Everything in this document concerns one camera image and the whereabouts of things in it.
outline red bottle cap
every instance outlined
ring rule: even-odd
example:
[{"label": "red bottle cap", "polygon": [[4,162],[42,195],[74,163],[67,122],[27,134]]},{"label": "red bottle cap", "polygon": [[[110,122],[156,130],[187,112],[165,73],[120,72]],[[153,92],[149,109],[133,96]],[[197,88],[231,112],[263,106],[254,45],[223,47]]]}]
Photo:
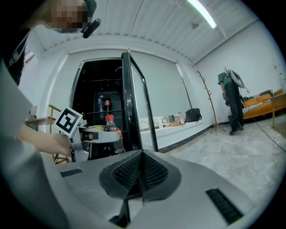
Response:
[{"label": "red bottle cap", "polygon": [[109,120],[114,120],[114,116],[112,114],[109,114],[105,117],[105,120],[106,121],[109,121]]}]

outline white ceiling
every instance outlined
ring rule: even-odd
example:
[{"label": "white ceiling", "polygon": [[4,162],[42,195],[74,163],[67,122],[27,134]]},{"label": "white ceiling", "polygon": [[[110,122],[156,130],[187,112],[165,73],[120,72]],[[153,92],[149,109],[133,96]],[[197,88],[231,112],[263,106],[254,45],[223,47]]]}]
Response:
[{"label": "white ceiling", "polygon": [[[257,16],[240,0],[200,0],[218,25],[215,29],[187,0],[96,2],[93,19],[100,18],[101,25],[92,36],[144,39],[181,54],[192,64],[257,20]],[[198,27],[193,29],[192,23],[197,23]],[[82,34],[58,34],[39,26],[31,32],[28,44],[40,58],[45,51],[74,39],[83,39]]]}]

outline refrigerator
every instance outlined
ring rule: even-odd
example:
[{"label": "refrigerator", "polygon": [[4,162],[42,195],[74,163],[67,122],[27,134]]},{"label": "refrigerator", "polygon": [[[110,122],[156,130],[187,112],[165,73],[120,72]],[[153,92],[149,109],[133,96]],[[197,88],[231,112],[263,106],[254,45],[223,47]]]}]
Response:
[{"label": "refrigerator", "polygon": [[[104,104],[107,95],[111,107],[102,111],[100,102]],[[106,115],[113,115],[127,152],[158,151],[146,79],[129,52],[123,52],[121,58],[83,60],[73,82],[69,106],[81,113],[90,127],[105,126]],[[90,159],[101,158],[104,147],[93,144]]]}]

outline black pants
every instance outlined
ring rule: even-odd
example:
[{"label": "black pants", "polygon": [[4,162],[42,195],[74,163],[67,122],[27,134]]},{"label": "black pants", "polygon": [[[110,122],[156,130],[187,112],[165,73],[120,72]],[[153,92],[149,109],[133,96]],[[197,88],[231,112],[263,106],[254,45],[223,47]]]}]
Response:
[{"label": "black pants", "polygon": [[232,81],[225,86],[225,92],[231,107],[231,128],[234,130],[237,128],[238,123],[244,125],[240,91],[236,83]]}]

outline coca-cola bottle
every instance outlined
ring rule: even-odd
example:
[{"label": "coca-cola bottle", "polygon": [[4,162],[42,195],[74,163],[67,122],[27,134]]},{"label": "coca-cola bottle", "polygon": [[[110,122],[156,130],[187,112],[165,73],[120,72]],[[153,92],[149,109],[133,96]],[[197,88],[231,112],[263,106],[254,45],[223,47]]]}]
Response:
[{"label": "coca-cola bottle", "polygon": [[120,128],[115,124],[114,122],[114,116],[112,114],[109,114],[105,117],[106,120],[106,127],[104,128],[104,131],[107,132],[116,132],[120,134],[120,140],[117,142],[111,142],[108,145],[108,150],[110,151],[111,155],[125,153],[125,149],[123,147],[123,137],[122,132]]},{"label": "coca-cola bottle", "polygon": [[108,94],[104,100],[104,111],[111,111],[111,99]]}]

